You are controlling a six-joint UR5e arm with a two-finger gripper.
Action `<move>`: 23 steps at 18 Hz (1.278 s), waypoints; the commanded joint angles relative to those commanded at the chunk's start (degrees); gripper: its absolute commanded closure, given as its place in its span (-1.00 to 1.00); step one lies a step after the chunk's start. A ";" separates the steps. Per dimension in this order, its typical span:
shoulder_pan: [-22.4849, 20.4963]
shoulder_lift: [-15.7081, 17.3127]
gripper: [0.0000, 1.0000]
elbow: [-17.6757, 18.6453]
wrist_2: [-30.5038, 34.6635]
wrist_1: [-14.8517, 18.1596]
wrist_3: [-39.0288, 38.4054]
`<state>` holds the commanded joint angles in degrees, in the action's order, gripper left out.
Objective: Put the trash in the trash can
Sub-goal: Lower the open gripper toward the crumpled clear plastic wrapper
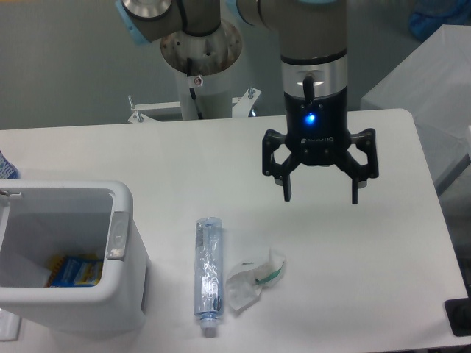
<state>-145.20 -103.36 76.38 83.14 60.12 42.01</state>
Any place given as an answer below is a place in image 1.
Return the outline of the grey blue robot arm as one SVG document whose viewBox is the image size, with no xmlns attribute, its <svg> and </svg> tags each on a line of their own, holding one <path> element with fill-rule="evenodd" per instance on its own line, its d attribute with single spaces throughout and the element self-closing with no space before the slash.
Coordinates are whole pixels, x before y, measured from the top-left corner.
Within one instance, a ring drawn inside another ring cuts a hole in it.
<svg viewBox="0 0 471 353">
<path fill-rule="evenodd" d="M 136 43 L 160 42 L 177 76 L 186 120 L 232 116 L 227 72 L 242 50 L 239 31 L 221 15 L 220 1 L 117 1 Z M 334 165 L 357 192 L 378 177 L 375 131 L 347 127 L 347 4 L 345 1 L 229 1 L 234 15 L 277 33 L 286 133 L 263 136 L 262 172 L 291 198 L 299 165 Z"/>
</svg>

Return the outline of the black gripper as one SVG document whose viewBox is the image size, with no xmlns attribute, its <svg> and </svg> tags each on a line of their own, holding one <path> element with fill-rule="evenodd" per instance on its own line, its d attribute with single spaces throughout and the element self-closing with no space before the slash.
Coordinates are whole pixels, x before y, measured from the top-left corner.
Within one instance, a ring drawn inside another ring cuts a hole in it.
<svg viewBox="0 0 471 353">
<path fill-rule="evenodd" d="M 300 164 L 336 165 L 352 181 L 352 204 L 358 203 L 358 190 L 369 179 L 379 177 L 376 131 L 373 128 L 350 134 L 347 128 L 347 89 L 328 96 L 300 98 L 284 94 L 287 133 L 268 129 L 262 140 L 262 174 L 272 176 L 283 188 L 286 202 L 291 200 L 290 174 Z M 275 151 L 282 145 L 290 151 L 279 164 Z M 360 164 L 348 152 L 351 145 L 366 155 Z"/>
</svg>

